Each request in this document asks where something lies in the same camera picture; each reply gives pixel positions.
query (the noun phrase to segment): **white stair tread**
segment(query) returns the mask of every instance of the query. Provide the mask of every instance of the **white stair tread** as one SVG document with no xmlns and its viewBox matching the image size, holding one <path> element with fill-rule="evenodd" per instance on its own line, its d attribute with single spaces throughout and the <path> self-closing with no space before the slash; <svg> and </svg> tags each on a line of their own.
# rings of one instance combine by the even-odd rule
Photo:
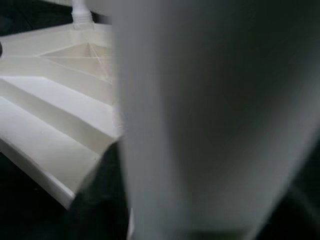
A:
<svg viewBox="0 0 320 240">
<path fill-rule="evenodd" d="M 99 158 L 89 148 L 3 97 L 0 97 L 0 139 L 31 159 L 38 169 L 48 173 L 48 178 L 52 175 L 58 180 L 52 184 L 62 183 L 73 193 Z"/>
<path fill-rule="evenodd" d="M 113 108 L 108 104 L 45 77 L 3 76 L 1 78 L 3 81 L 78 117 L 112 138 L 119 136 L 113 124 Z"/>
</svg>

